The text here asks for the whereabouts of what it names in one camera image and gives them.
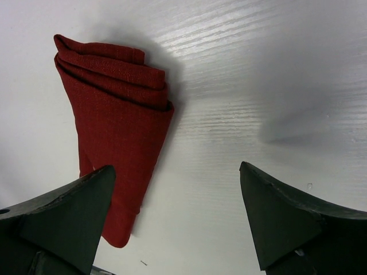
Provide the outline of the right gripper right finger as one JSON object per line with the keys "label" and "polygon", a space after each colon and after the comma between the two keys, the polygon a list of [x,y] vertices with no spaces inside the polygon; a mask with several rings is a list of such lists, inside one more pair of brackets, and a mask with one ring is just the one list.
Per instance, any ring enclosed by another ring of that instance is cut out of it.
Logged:
{"label": "right gripper right finger", "polygon": [[248,162],[240,185],[260,270],[366,274],[366,212],[319,199]]}

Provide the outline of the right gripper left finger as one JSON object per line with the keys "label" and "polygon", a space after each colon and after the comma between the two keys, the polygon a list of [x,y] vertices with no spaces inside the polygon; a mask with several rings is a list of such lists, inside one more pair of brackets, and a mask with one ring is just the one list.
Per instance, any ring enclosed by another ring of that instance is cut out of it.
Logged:
{"label": "right gripper left finger", "polygon": [[1,209],[1,274],[90,274],[115,178],[104,166]]}

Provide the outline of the dark red cloth napkin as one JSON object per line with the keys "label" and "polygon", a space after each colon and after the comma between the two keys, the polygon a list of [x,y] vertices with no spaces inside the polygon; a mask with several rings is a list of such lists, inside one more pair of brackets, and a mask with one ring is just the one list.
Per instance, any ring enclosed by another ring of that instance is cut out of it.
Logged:
{"label": "dark red cloth napkin", "polygon": [[144,51],[55,35],[55,66],[75,117],[80,175],[116,172],[103,238],[126,246],[174,114],[165,72]]}

